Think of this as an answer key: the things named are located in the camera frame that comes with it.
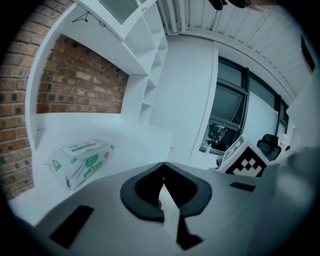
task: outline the white and green plastic package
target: white and green plastic package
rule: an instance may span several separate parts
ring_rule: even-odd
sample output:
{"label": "white and green plastic package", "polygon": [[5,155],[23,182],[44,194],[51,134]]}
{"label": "white and green plastic package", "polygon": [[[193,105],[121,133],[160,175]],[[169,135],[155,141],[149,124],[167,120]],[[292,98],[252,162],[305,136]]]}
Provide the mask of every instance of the white and green plastic package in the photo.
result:
{"label": "white and green plastic package", "polygon": [[60,186],[76,190],[112,155],[114,147],[100,139],[65,145],[48,158],[51,173]]}

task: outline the metal grille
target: metal grille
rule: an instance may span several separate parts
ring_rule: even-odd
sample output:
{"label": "metal grille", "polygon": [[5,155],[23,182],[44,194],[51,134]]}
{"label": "metal grille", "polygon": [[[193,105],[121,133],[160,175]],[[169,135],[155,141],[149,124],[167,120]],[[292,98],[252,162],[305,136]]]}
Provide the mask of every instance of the metal grille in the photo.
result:
{"label": "metal grille", "polygon": [[138,8],[135,0],[99,0],[99,3],[120,23]]}

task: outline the office chair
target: office chair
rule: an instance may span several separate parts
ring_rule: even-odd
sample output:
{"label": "office chair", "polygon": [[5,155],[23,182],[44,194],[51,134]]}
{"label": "office chair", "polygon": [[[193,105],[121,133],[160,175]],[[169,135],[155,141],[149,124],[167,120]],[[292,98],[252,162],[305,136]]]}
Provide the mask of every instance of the office chair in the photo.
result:
{"label": "office chair", "polygon": [[266,134],[258,141],[256,146],[268,158],[269,161],[275,160],[281,153],[281,147],[278,146],[278,137],[271,134]]}

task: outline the white box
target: white box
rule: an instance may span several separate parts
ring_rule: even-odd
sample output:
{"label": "white box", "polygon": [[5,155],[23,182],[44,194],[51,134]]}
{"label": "white box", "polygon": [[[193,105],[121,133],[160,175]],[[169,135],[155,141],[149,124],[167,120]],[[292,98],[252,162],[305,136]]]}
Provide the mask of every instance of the white box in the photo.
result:
{"label": "white box", "polygon": [[226,151],[219,173],[261,177],[270,161],[262,151],[241,135]]}
{"label": "white box", "polygon": [[111,156],[114,147],[100,139],[65,145],[48,158],[48,166],[62,188],[76,190]]}

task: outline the white ceiling panel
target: white ceiling panel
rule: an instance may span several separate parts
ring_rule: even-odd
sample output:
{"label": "white ceiling panel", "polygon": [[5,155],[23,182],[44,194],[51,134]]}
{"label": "white ceiling panel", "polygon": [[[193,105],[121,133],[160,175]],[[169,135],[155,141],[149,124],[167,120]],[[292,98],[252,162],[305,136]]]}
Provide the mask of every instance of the white ceiling panel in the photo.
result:
{"label": "white ceiling panel", "polygon": [[[301,28],[283,7],[255,11],[228,3],[222,11],[216,11],[208,0],[184,1],[189,27],[202,29],[206,34],[224,35],[248,47],[266,59],[286,81],[285,86],[298,95],[309,74],[301,53]],[[178,10],[178,1],[173,2]],[[170,22],[169,10],[165,10],[165,16]]]}

